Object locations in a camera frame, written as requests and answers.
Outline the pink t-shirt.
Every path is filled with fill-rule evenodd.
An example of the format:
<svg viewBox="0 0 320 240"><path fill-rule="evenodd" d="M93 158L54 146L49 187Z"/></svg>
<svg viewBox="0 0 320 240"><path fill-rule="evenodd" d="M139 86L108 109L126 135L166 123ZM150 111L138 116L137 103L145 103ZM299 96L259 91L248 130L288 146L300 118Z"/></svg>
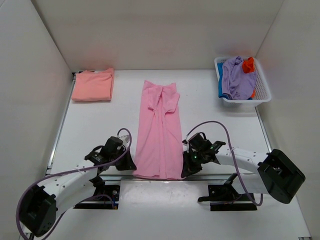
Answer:
<svg viewBox="0 0 320 240"><path fill-rule="evenodd" d="M134 176L180 180L183 170L180 94L175 83L145 81L141 93Z"/></svg>

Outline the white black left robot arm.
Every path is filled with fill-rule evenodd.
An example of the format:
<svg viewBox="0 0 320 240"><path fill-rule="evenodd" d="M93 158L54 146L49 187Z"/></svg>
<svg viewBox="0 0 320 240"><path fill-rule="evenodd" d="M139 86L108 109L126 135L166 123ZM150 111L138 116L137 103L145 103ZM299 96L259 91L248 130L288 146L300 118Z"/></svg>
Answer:
<svg viewBox="0 0 320 240"><path fill-rule="evenodd" d="M105 145L96 146L69 171L47 175L29 186L16 208L16 225L24 239L22 227L35 237L46 239L64 213L82 201L105 197L101 173L110 166L134 169L130 155L131 134L111 136Z"/></svg>

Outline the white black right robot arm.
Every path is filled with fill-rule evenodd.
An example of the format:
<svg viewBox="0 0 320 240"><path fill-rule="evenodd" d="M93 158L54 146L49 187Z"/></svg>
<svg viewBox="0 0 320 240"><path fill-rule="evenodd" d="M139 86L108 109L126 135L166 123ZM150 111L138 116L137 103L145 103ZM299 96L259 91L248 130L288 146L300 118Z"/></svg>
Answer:
<svg viewBox="0 0 320 240"><path fill-rule="evenodd" d="M279 149L259 153L241 148L231 148L223 141L210 142L203 132L183 140L183 168L181 178L202 170L207 163L235 167L223 184L209 191L199 202L229 202L246 194L270 195L283 204L289 204L306 177L302 171Z"/></svg>

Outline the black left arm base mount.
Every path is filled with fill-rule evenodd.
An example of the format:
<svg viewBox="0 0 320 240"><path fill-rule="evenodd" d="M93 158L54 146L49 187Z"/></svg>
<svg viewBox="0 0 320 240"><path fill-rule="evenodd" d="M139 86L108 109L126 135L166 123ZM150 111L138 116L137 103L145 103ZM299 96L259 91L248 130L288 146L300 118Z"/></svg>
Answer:
<svg viewBox="0 0 320 240"><path fill-rule="evenodd" d="M92 197L76 204L74 209L84 210L118 210L120 200L120 181L105 180L95 189Z"/></svg>

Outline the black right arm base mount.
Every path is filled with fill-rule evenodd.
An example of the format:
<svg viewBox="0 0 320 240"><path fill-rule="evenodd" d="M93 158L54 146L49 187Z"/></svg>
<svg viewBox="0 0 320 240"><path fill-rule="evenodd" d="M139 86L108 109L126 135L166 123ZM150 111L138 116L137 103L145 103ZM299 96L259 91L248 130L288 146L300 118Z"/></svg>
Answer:
<svg viewBox="0 0 320 240"><path fill-rule="evenodd" d="M209 184L208 196L198 198L198 203L209 202L211 212L256 211L254 205L245 193L238 193L232 183L237 174L232 174L223 184Z"/></svg>

